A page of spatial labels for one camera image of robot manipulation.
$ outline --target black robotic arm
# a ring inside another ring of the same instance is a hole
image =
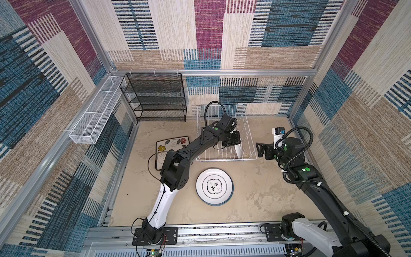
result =
[[[306,130],[310,135],[307,145],[298,139],[288,137],[294,130]],[[359,257],[359,256],[390,256],[390,244],[383,235],[375,236],[367,227],[358,221],[352,213],[338,199],[335,193],[327,186],[321,173],[313,166],[305,162],[304,152],[312,143],[313,134],[306,127],[296,127],[285,134],[283,127],[273,129],[274,143],[256,143],[259,157],[265,155],[266,160],[276,160],[283,172],[283,179],[295,184],[301,189],[317,206],[327,221],[330,223],[339,239],[339,243],[331,240],[330,253],[334,257]],[[314,240],[314,234],[320,233],[317,227],[310,237],[298,234],[304,233],[304,224],[296,227],[294,222],[304,218],[300,213],[285,215],[282,221],[282,234],[285,238],[296,236],[304,237],[309,242]]]
[[[205,109],[205,117],[208,106],[212,103],[220,104],[217,101],[209,103]],[[217,145],[220,141],[222,141],[224,147],[241,143],[240,133],[233,131],[236,125],[237,120],[226,114],[223,114],[220,121],[215,121],[209,125],[207,125],[205,120],[205,127],[201,128],[199,137],[184,148],[176,152],[169,151],[166,154],[160,172],[161,185],[159,195],[150,215],[143,220],[142,228],[148,243],[157,244],[161,240],[171,203],[178,190],[187,183],[190,165],[194,159],[208,148]]]

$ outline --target beige floor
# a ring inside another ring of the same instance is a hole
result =
[[[272,142],[271,128],[286,127],[285,117],[249,117],[253,141]],[[110,226],[130,226],[136,217],[145,218],[153,208],[159,182],[147,171],[147,160],[155,152],[155,142],[188,135],[196,138],[196,120],[187,122],[142,122],[136,142],[115,200]],[[232,198],[222,206],[209,206],[196,193],[196,179],[207,168],[220,168],[234,183]],[[154,169],[154,157],[150,160]],[[311,200],[295,185],[287,184],[274,160],[264,158],[244,162],[197,162],[190,166],[190,179],[176,195],[167,216],[167,224],[218,222],[259,222],[281,220],[282,216],[300,212],[308,219],[323,219]]]

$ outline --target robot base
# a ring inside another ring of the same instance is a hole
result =
[[[133,243],[132,243],[133,246],[161,245],[164,240],[164,237],[162,236],[159,242],[157,243],[151,242],[151,240],[144,234],[142,228],[136,228],[136,230],[134,231],[134,234],[136,236],[133,237]],[[167,236],[166,245],[176,245],[177,244],[178,227],[164,227],[163,234]]]
[[[299,241],[300,238],[298,236],[296,236],[295,238],[293,238],[292,240],[286,240],[282,237],[281,234],[281,228],[279,226],[279,224],[270,224],[270,223],[265,223],[263,224],[264,227],[264,231],[267,231],[266,234],[266,238],[268,242],[278,242],[278,241]]]

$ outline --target white wire dish rack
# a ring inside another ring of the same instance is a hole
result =
[[[70,138],[76,144],[95,144],[106,125],[111,112],[121,96],[123,77],[111,76],[102,85],[87,110],[83,113]]]
[[[246,104],[227,104],[224,105],[227,115],[236,118],[238,123],[236,129],[240,131],[241,144],[223,148],[221,142],[216,146],[210,147],[197,157],[199,162],[222,162],[222,161],[248,161],[257,159],[256,150],[248,125],[247,115],[245,113]],[[197,107],[197,137],[204,127],[204,110],[206,106]],[[207,124],[219,121],[224,114],[221,106],[213,104],[207,110]]]

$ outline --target flower pattern mat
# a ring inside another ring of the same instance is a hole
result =
[[[163,163],[164,163],[164,159],[166,158],[167,151],[180,150],[183,146],[186,146],[189,143],[190,143],[190,140],[188,136],[175,137],[175,138],[157,141],[155,143],[156,152],[158,153],[156,161],[155,161],[156,170],[159,171],[163,167]]]

